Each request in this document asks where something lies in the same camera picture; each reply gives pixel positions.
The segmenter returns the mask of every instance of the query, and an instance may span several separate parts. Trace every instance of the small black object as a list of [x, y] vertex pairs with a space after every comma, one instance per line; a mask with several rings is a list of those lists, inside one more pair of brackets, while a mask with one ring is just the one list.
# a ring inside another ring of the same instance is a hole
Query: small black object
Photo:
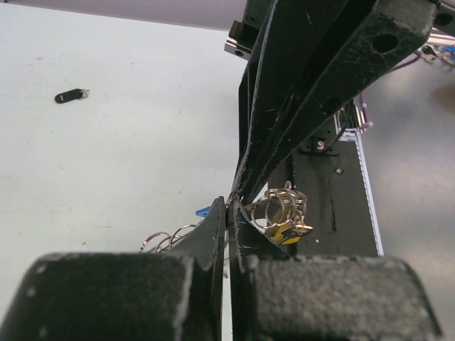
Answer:
[[55, 96], [55, 101], [58, 104], [66, 103], [74, 101], [75, 99], [83, 99], [87, 98], [89, 94], [89, 90], [84, 89], [73, 89], [67, 92], [62, 92]]
[[426, 55], [433, 55], [434, 57], [437, 57], [437, 54], [436, 52], [434, 52], [433, 48], [429, 45], [425, 45], [423, 48], [422, 48], [422, 52]]

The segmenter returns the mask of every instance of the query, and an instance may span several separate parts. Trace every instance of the screw hole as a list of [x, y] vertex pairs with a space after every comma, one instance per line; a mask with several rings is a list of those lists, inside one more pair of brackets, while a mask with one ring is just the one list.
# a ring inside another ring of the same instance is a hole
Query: screw hole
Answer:
[[398, 38], [391, 34], [382, 34], [373, 41], [373, 48], [379, 53], [387, 53], [398, 46]]
[[437, 26], [447, 26], [452, 22], [453, 19], [454, 17], [448, 13], [440, 13], [436, 16], [434, 24]]
[[327, 99], [324, 104], [322, 104], [321, 110], [325, 115], [332, 115], [341, 108], [341, 100], [336, 97], [331, 97]]

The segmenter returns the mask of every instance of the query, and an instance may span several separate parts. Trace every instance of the table surface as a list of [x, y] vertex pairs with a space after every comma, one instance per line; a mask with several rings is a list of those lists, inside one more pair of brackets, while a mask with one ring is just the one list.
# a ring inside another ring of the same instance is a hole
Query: table surface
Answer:
[[[0, 6], [2, 315], [38, 256], [136, 251], [228, 195], [245, 61], [223, 51], [224, 31]], [[424, 62], [382, 78], [367, 91], [375, 126], [363, 137], [385, 253], [417, 270], [449, 340], [451, 86]], [[89, 98], [53, 101], [77, 87]], [[228, 325], [229, 296], [224, 308]]]

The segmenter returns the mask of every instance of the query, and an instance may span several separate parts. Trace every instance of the gray floor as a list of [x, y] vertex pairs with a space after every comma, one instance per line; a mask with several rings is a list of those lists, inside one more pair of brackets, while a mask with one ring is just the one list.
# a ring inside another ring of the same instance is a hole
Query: gray floor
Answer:
[[455, 340], [455, 70], [423, 60], [366, 92], [364, 150], [385, 254], [420, 275]]

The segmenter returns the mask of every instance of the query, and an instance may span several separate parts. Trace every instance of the purple cable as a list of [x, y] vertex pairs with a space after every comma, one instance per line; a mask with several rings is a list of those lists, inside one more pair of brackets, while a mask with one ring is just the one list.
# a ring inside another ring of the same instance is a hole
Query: purple cable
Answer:
[[[414, 52], [414, 54], [415, 54], [414, 58], [412, 58], [411, 60], [409, 60], [403, 64], [399, 64], [399, 65], [393, 67], [392, 69], [390, 69], [390, 71], [387, 72], [387, 74], [392, 73], [394, 71], [397, 71], [399, 69], [402, 69], [404, 67], [407, 67], [407, 66], [417, 62], [420, 59], [420, 51], [416, 51], [416, 52]], [[367, 105], [367, 101], [365, 99], [365, 94], [363, 92], [361, 92], [359, 94], [359, 101], [360, 101], [360, 110], [362, 111], [363, 116], [365, 117], [365, 124], [363, 126], [361, 126], [361, 129], [364, 129], [364, 128], [367, 128], [368, 126], [370, 126], [370, 119], [368, 118], [368, 105]]]

